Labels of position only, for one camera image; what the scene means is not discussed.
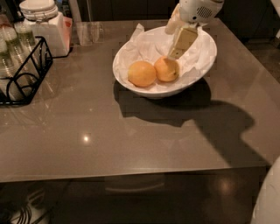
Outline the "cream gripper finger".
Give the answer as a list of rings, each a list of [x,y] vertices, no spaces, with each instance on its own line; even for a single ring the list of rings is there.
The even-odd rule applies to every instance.
[[[186,27],[186,22],[182,20],[179,9],[180,4],[178,3],[175,9],[173,10],[171,17],[169,18],[164,30],[165,33],[168,35],[174,34],[177,29]]]
[[[181,27],[177,29],[168,52],[168,58],[178,60],[192,46],[197,37],[198,30],[196,28]]]

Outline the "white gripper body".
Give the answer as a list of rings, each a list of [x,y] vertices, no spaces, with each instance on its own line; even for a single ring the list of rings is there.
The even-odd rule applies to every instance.
[[[189,24],[207,24],[222,9],[224,0],[179,0],[180,18]]]

